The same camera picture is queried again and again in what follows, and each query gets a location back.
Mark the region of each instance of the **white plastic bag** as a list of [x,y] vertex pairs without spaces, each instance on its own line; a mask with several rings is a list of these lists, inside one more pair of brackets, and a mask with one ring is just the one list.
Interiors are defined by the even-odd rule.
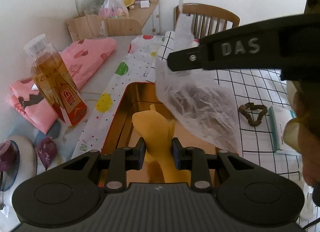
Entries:
[[128,18],[129,12],[123,0],[105,0],[98,15],[103,18]]
[[172,72],[157,59],[156,95],[191,134],[241,154],[234,94],[216,84],[210,71]]

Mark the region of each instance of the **brown scrunchie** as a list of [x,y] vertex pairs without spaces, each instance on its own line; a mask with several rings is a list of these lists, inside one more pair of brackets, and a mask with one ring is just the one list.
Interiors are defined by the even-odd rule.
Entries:
[[[257,120],[254,121],[250,113],[246,111],[247,109],[262,110],[262,111],[258,114]],[[238,112],[241,113],[248,120],[248,123],[251,126],[256,127],[259,124],[261,124],[261,120],[267,114],[268,108],[263,104],[246,103],[246,104],[240,105],[240,107],[238,108]]]

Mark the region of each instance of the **purple object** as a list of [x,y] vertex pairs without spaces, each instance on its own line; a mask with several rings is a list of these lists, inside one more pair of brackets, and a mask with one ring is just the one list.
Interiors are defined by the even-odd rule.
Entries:
[[6,140],[0,143],[0,171],[7,171],[13,167],[17,152],[14,150],[11,141]]
[[47,169],[57,155],[57,146],[51,137],[46,137],[39,142],[37,151],[43,166]]

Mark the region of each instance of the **yellow toy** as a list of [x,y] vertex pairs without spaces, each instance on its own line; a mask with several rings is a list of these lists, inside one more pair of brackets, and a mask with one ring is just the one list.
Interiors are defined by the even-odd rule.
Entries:
[[[132,123],[135,130],[143,137],[146,143],[145,161],[149,166],[153,165],[156,171],[158,162],[164,177],[165,183],[187,182],[190,185],[191,173],[188,170],[177,170],[171,154],[172,138],[174,134],[174,120],[168,123],[167,119],[156,112],[154,104],[150,106],[150,111],[138,112],[132,115]],[[159,174],[148,170],[151,179],[161,178]]]

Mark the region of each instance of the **pink fabric with print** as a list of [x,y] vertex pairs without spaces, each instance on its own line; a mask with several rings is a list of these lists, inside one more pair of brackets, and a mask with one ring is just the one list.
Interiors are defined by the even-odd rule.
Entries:
[[[81,89],[115,48],[116,41],[112,38],[83,39],[73,42],[60,55],[76,86]],[[33,84],[28,78],[10,85],[9,103],[41,132],[47,133],[58,115],[38,90],[31,89]]]

